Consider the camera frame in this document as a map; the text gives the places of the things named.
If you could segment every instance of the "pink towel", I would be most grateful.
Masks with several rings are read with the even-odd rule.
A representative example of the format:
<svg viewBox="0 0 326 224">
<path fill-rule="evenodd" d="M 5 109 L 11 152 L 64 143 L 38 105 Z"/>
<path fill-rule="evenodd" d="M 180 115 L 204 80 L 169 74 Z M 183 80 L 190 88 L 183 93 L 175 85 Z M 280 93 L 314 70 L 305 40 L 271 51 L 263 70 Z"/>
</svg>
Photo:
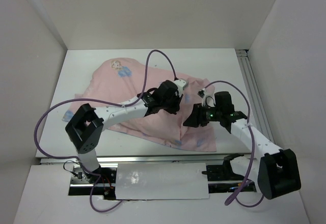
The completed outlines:
<svg viewBox="0 0 326 224">
<path fill-rule="evenodd" d="M 124 102 L 136 96 L 144 84 L 145 66 L 129 58 L 117 58 L 105 61 L 94 73 L 90 85 L 82 95 L 76 97 L 95 98 L 113 103 Z M 110 127 L 110 130 L 127 133 L 149 141 L 166 145 L 171 148 L 201 152 L 215 152 L 213 128 L 184 127 L 182 123 L 188 118 L 194 103 L 200 103 L 198 91 L 209 84 L 207 79 L 193 78 L 178 73 L 178 78 L 188 81 L 188 87 L 180 103 L 177 115 L 171 115 L 164 110 L 144 118 L 131 119 Z M 148 78 L 145 91 L 158 87 L 165 80 L 173 80 L 173 72 L 153 67 L 148 68 Z M 211 86 L 208 92 L 213 93 Z M 74 102 L 65 113 L 63 120 L 69 121 L 77 109 L 87 102 Z M 92 107 L 105 104 L 90 102 Z"/>
</svg>

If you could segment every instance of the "white table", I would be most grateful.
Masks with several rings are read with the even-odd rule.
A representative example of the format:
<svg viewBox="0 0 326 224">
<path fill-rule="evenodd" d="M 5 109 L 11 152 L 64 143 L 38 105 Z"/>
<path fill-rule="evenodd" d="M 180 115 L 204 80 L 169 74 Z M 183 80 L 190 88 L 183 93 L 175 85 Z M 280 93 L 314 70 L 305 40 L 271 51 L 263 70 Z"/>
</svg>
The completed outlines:
<svg viewBox="0 0 326 224">
<path fill-rule="evenodd" d="M 234 49 L 162 49 L 171 59 L 177 72 L 209 81 L 226 80 L 248 96 L 240 66 Z M 106 60 L 118 57 L 134 58 L 145 63 L 150 49 L 128 50 L 69 50 L 67 52 L 59 81 L 51 105 L 74 98 L 83 93 L 89 85 L 92 73 Z M 171 69 L 166 59 L 159 53 L 151 57 L 150 66 Z M 232 95 L 236 110 L 247 113 L 247 106 L 241 95 L 232 87 L 218 83 L 215 91 L 227 90 Z M 66 122 L 62 116 L 69 104 L 52 111 L 46 120 L 41 147 L 57 156 L 75 155 L 73 143 L 65 131 Z M 217 154 L 249 153 L 249 150 L 218 123 L 211 123 L 215 129 Z M 153 155 L 194 155 L 211 154 L 172 149 L 141 138 L 106 130 L 102 133 L 96 148 L 98 156 L 153 156 Z M 44 157 L 39 151 L 37 157 Z"/>
<path fill-rule="evenodd" d="M 89 196 L 68 196 L 69 182 L 70 174 L 61 165 L 32 166 L 14 224 L 309 224 L 299 192 L 264 200 L 252 209 L 237 203 L 225 206 L 229 193 L 214 193 L 207 200 L 124 202 L 113 212 L 100 214 L 90 207 Z M 253 192 L 239 195 L 246 204 L 258 198 L 260 195 Z M 115 203 L 100 196 L 93 199 L 98 209 L 107 209 Z"/>
</svg>

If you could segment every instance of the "pink cloth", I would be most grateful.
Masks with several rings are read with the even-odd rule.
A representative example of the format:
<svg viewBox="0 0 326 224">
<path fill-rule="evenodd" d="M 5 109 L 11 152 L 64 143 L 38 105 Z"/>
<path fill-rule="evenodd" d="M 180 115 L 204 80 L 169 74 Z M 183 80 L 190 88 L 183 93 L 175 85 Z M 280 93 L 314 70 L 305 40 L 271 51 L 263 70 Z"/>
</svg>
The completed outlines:
<svg viewBox="0 0 326 224">
<path fill-rule="evenodd" d="M 76 97 L 95 98 L 113 103 L 124 102 L 136 96 L 143 88 L 145 66 L 134 59 L 117 58 L 105 61 L 94 73 L 90 85 L 82 95 Z M 200 103 L 198 91 L 209 84 L 207 79 L 193 78 L 178 73 L 178 78 L 188 81 L 188 87 L 180 103 L 177 115 L 171 115 L 164 110 L 155 115 L 144 118 L 131 119 L 119 125 L 110 127 L 110 130 L 127 133 L 168 147 L 215 152 L 215 138 L 210 126 L 190 128 L 182 123 L 188 118 L 194 103 Z M 158 87 L 165 80 L 173 80 L 173 72 L 148 67 L 148 78 L 145 91 Z M 69 121 L 77 109 L 87 102 L 74 102 L 65 113 L 63 120 Z M 105 106 L 101 103 L 89 102 L 92 107 Z"/>
</svg>

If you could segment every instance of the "cartoon character print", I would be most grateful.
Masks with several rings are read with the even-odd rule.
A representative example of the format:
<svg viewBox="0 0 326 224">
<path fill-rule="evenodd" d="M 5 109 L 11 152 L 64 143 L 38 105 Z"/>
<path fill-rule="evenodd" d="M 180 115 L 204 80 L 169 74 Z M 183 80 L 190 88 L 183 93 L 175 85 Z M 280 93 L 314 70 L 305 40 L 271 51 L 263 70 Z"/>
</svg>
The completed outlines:
<svg viewBox="0 0 326 224">
<path fill-rule="evenodd" d="M 119 60 L 112 60 L 111 67 L 118 71 L 118 76 L 120 77 L 131 77 L 132 72 L 126 66 L 121 66 L 121 62 Z"/>
</svg>

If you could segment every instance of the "white wall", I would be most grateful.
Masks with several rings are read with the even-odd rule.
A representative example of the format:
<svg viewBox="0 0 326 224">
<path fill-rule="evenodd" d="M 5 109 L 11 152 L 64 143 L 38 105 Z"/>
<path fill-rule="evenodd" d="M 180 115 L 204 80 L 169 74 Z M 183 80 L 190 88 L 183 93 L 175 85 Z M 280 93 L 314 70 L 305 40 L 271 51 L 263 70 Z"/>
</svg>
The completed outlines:
<svg viewBox="0 0 326 224">
<path fill-rule="evenodd" d="M 42 0 L 68 49 L 248 49 L 275 0 Z"/>
<path fill-rule="evenodd" d="M 274 140 L 301 157 L 310 221 L 324 224 L 326 0 L 276 0 L 249 58 Z"/>
<path fill-rule="evenodd" d="M 65 50 L 26 0 L 0 0 L 0 222 L 12 223 L 34 161 L 33 130 Z"/>
</svg>

